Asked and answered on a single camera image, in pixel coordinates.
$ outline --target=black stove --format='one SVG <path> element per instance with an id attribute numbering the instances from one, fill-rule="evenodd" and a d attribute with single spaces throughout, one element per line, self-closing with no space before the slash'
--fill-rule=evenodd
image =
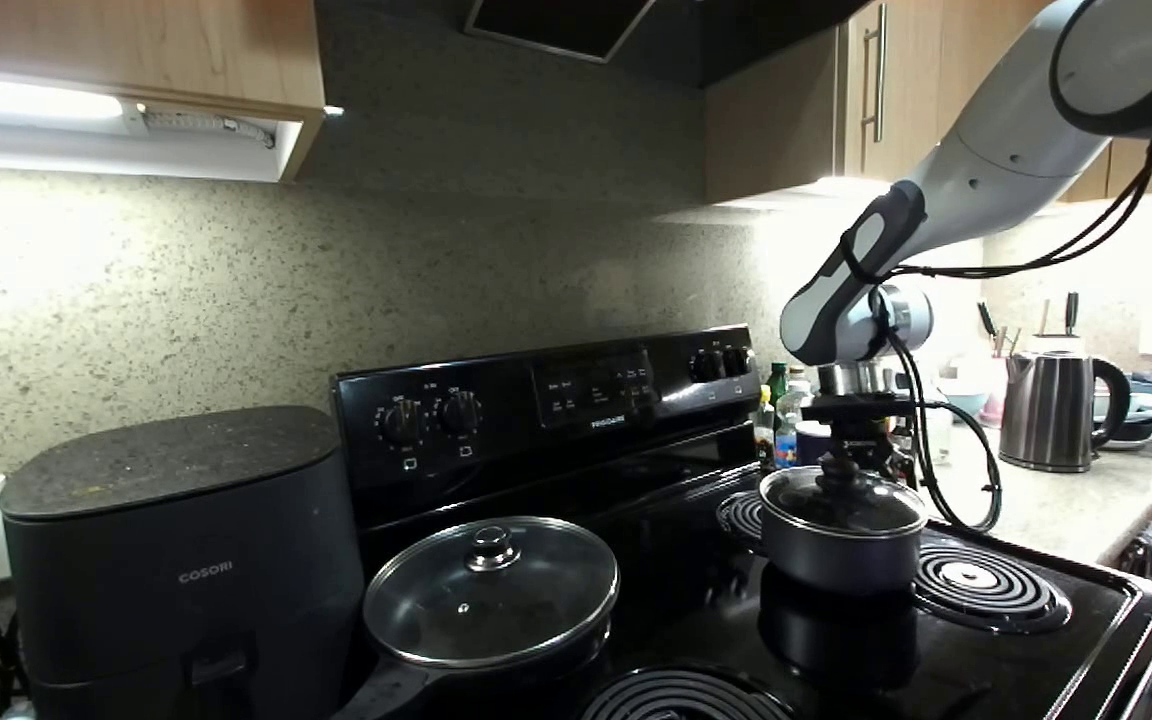
<path id="1" fill-rule="evenodd" d="M 368 573 L 480 517 L 563 517 L 620 558 L 613 641 L 544 686 L 403 716 L 1125 716 L 1152 578 L 932 524 L 909 594 L 822 594 L 761 557 L 745 329 L 338 375 Z"/>

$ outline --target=black air fryer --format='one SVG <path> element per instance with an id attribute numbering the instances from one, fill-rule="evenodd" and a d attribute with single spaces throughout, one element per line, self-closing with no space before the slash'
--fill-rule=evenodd
<path id="1" fill-rule="evenodd" d="M 366 568 L 338 425 L 249 409 L 61 443 L 3 478 L 45 720 L 322 720 Z"/>

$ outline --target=kitchen counter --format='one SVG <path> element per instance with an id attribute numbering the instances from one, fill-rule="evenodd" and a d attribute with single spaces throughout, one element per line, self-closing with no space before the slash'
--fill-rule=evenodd
<path id="1" fill-rule="evenodd" d="M 1114 564 L 1152 518 L 1152 443 L 1139 452 L 1102 452 L 1086 477 L 1003 471 L 1003 517 L 994 534 L 1053 557 Z M 944 496 L 964 518 L 984 517 L 984 452 L 955 432 L 949 463 L 938 468 Z"/>

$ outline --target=electric kettle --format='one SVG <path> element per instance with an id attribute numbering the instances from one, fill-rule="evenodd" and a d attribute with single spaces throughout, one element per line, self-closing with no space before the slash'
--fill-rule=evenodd
<path id="1" fill-rule="evenodd" d="M 1097 379 L 1108 385 L 1106 427 L 1091 427 Z M 1088 471 L 1132 409 L 1128 375 L 1091 354 L 1009 354 L 1003 463 L 1035 471 Z"/>

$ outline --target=stove control panel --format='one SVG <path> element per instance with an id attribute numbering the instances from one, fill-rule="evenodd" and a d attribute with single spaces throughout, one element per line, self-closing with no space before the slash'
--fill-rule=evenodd
<path id="1" fill-rule="evenodd" d="M 750 330 L 613 340 L 480 359 L 345 373 L 332 385 L 356 496 L 464 489 L 501 463 L 651 441 L 757 409 Z"/>

